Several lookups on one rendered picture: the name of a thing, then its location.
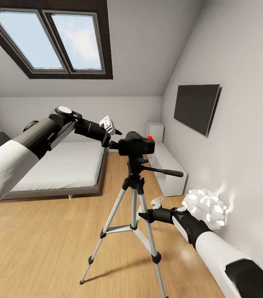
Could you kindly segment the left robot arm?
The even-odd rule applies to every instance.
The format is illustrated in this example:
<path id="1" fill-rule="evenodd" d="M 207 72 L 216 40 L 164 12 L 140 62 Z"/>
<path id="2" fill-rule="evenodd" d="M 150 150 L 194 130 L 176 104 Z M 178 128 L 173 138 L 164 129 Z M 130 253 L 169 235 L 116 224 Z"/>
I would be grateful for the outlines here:
<path id="1" fill-rule="evenodd" d="M 114 134 L 122 135 L 106 116 L 100 123 L 82 118 L 65 106 L 58 106 L 42 121 L 32 121 L 10 141 L 0 146 L 0 200 L 39 162 L 47 151 L 54 149 L 73 130 L 75 134 L 100 140 L 101 146 L 126 150 L 110 141 Z"/>

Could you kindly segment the digital camera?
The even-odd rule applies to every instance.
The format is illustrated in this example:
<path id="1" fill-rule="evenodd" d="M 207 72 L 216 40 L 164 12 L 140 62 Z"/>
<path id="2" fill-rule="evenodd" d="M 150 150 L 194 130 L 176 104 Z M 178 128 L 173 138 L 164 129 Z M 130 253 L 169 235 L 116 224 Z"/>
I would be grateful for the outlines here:
<path id="1" fill-rule="evenodd" d="M 129 157 L 134 155 L 154 153 L 154 139 L 151 136 L 144 138 L 135 131 L 128 132 L 126 138 L 120 139 L 118 143 L 127 147 L 126 150 L 118 150 L 121 156 Z"/>

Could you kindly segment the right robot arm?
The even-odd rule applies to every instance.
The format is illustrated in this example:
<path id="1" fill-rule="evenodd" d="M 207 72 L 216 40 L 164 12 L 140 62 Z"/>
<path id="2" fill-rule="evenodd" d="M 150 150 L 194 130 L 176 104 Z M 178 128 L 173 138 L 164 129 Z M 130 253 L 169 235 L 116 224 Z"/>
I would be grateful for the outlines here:
<path id="1" fill-rule="evenodd" d="M 157 220 L 175 225 L 200 255 L 226 298 L 263 298 L 263 266 L 212 232 L 186 208 L 162 208 L 159 202 L 163 196 L 151 201 L 153 209 L 138 215 L 149 223 Z"/>

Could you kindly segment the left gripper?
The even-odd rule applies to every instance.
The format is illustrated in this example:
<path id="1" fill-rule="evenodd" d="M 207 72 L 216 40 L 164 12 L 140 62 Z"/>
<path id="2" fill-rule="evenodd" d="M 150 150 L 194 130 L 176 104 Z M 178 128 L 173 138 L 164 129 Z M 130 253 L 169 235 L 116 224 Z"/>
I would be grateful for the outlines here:
<path id="1" fill-rule="evenodd" d="M 122 135 L 122 132 L 116 130 L 115 134 Z M 109 142 L 111 139 L 111 135 L 107 133 L 105 128 L 100 127 L 98 123 L 94 123 L 92 121 L 90 121 L 90 126 L 86 137 L 100 140 L 101 146 L 105 148 L 120 149 L 120 150 L 126 150 L 127 148 L 117 142 L 114 142 L 114 141 Z"/>

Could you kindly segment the camera tripod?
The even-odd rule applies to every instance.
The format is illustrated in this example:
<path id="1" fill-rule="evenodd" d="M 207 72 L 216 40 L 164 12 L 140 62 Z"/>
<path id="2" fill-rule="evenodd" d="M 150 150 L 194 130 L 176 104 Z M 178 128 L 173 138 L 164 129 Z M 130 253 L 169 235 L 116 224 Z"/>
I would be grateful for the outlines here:
<path id="1" fill-rule="evenodd" d="M 93 256 L 90 256 L 88 259 L 89 265 L 86 269 L 86 272 L 80 281 L 80 284 L 83 283 L 84 278 L 90 268 L 90 265 L 94 261 L 94 257 L 100 247 L 100 244 L 102 243 L 103 238 L 106 237 L 107 234 L 109 233 L 118 233 L 118 232 L 125 232 L 125 231 L 133 231 L 136 236 L 139 238 L 139 240 L 143 243 L 143 245 L 148 249 L 152 256 L 152 261 L 155 263 L 156 270 L 157 270 L 157 275 L 159 279 L 159 284 L 162 292 L 162 298 L 169 298 L 165 294 L 164 290 L 164 285 L 162 281 L 162 275 L 159 267 L 159 262 L 161 261 L 161 254 L 156 251 L 156 246 L 155 246 L 155 241 L 154 237 L 152 234 L 152 228 L 151 228 L 151 223 L 148 222 L 148 220 L 145 221 L 146 225 L 146 230 L 148 234 L 148 239 L 143 235 L 143 233 L 140 231 L 138 228 L 138 223 L 140 220 L 140 216 L 138 213 L 146 213 L 147 206 L 146 206 L 146 201 L 145 201 L 145 196 L 144 196 L 144 190 L 143 190 L 143 185 L 145 184 L 144 178 L 141 178 L 141 171 L 143 170 L 148 170 L 148 171 L 153 171 L 153 172 L 161 172 L 163 174 L 167 175 L 172 175 L 176 177 L 183 177 L 183 172 L 180 171 L 173 171 L 173 170 L 168 170 L 168 169 L 157 169 L 157 168 L 149 168 L 144 166 L 144 163 L 148 163 L 148 159 L 144 159 L 143 155 L 134 155 L 134 156 L 129 156 L 129 160 L 127 161 L 128 165 L 128 178 L 125 178 L 124 183 L 122 185 L 122 189 L 118 195 L 118 198 L 115 202 L 115 205 L 111 211 L 111 214 L 106 222 L 105 227 L 102 229 L 99 242 L 96 246 L 96 249 L 93 253 Z M 111 224 L 111 221 L 116 213 L 116 210 L 119 207 L 119 204 L 127 190 L 128 187 L 131 187 L 132 189 L 132 205 L 131 205 L 131 224 L 130 225 L 124 225 L 124 226 L 115 226 L 115 227 L 109 227 Z M 140 207 L 137 211 L 137 194 L 139 196 L 140 200 Z M 136 212 L 137 211 L 137 212 Z"/>

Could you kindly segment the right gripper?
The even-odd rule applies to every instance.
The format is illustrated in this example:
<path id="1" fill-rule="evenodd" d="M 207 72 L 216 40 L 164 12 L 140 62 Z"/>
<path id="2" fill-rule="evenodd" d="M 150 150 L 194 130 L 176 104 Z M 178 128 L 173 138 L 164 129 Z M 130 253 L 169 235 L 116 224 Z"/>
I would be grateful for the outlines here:
<path id="1" fill-rule="evenodd" d="M 148 220 L 149 223 L 153 223 L 155 220 L 164 222 L 163 212 L 165 209 L 162 206 L 158 209 L 150 209 L 146 213 L 138 213 L 144 220 Z"/>

